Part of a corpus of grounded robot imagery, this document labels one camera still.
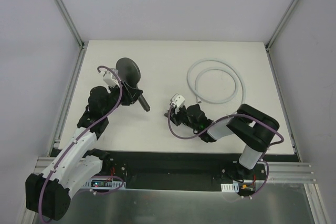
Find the grey shower head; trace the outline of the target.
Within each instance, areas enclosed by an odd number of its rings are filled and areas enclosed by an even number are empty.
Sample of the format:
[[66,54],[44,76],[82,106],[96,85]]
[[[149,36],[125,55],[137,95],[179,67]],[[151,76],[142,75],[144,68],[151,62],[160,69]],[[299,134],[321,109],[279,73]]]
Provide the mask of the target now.
[[[116,63],[116,69],[118,70],[118,76],[122,83],[126,82],[131,87],[138,88],[138,83],[141,79],[141,73],[138,65],[132,59],[127,57],[119,59]],[[143,94],[137,101],[146,112],[150,111],[150,106]]]

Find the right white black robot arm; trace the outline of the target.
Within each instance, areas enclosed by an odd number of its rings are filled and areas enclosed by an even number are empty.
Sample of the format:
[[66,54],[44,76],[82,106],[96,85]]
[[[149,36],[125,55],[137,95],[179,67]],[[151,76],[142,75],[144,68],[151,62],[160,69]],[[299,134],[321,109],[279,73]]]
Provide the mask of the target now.
[[235,167],[226,169],[226,175],[237,182],[255,173],[256,164],[272,145],[275,135],[280,138],[279,143],[284,139],[278,133],[278,121],[248,104],[217,120],[208,118],[199,104],[188,107],[171,104],[164,116],[170,132],[181,140],[198,137],[205,143],[214,143],[229,135],[241,139],[245,143],[244,150]]

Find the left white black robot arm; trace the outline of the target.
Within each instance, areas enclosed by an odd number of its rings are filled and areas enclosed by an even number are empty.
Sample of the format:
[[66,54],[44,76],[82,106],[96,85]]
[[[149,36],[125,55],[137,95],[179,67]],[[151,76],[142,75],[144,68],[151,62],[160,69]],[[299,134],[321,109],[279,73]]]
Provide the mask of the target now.
[[137,82],[129,80],[90,90],[88,104],[71,140],[40,174],[32,173],[25,181],[26,208],[37,213],[42,223],[60,220],[89,178],[110,173],[106,152],[93,150],[88,156],[85,153],[107,128],[108,116],[121,105],[137,102],[142,93]]

